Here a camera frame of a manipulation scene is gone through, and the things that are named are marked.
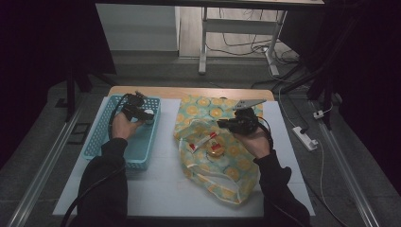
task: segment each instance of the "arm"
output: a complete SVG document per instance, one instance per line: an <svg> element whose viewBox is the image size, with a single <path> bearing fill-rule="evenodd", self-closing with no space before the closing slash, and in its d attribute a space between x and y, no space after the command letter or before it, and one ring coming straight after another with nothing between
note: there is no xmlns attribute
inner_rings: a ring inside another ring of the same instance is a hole
<svg viewBox="0 0 401 227"><path fill-rule="evenodd" d="M80 195L125 165L123 155L127 139L142 123L131 123L122 113L114 118L113 139L101 147L102 155L94 158L85 168L79 185ZM127 177L123 169L84 197L70 226L125 226L127 198Z"/></svg>
<svg viewBox="0 0 401 227"><path fill-rule="evenodd" d="M295 199L288 188L291 177L289 167L281 168L276 151L270 150L267 135L262 129L251 135L234 134L242 142L253 160L259 165L260 186L264 195L264 218L271 226L301 226L286 216L282 211L296 218L304 226L310 226L309 212Z"/></svg>

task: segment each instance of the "blue plastic basket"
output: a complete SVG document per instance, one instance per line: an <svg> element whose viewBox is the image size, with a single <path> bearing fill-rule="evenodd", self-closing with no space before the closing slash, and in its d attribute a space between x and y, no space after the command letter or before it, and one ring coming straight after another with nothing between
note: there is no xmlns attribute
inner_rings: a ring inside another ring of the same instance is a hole
<svg viewBox="0 0 401 227"><path fill-rule="evenodd" d="M91 160L96 156L101 155L101 146L109 141L108 126L110 115L121 97L122 95L110 96L107 103L100 106L94 125L92 126L88 138L82 148L81 154L85 159ZM141 109L153 110L154 121L153 124L144 124L139 127L136 134L129 139L128 146L124 153L126 168L131 170L148 169L150 154L156 136L157 125L159 123L160 104L161 101L158 97L148 97L145 99L145 104Z"/></svg>

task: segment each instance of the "white power strip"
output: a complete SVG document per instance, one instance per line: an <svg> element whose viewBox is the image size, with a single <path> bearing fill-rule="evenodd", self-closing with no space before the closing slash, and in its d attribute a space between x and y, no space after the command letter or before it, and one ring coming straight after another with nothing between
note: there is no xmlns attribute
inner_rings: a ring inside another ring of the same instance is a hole
<svg viewBox="0 0 401 227"><path fill-rule="evenodd" d="M311 151L317 148L318 145L318 141L316 140L311 140L309 138L309 136L307 136L306 133L302 134L301 133L301 127L295 127L292 129L292 131L294 131L294 133L297 135L297 137L301 140L301 142L303 142L303 144L305 145L305 147Z"/></svg>

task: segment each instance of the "plastic bag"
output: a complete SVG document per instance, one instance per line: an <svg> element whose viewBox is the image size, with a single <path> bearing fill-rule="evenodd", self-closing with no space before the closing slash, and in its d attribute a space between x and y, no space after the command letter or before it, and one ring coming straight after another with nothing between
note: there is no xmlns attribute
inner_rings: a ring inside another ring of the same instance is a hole
<svg viewBox="0 0 401 227"><path fill-rule="evenodd" d="M220 200L240 204L257 183L258 166L242 144L216 122L234 117L236 103L231 99L203 96L183 98L174 137L179 144L184 175ZM263 114L261 107L254 107L256 115ZM194 151L194 145L202 139L205 142ZM222 154L216 155L213 148Z"/></svg>

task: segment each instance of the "wall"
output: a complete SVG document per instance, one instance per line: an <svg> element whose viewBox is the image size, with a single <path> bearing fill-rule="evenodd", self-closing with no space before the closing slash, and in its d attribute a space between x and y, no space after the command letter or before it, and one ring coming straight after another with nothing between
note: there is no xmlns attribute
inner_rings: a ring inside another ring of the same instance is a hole
<svg viewBox="0 0 401 227"><path fill-rule="evenodd" d="M180 8L96 4L110 49L178 51Z"/></svg>

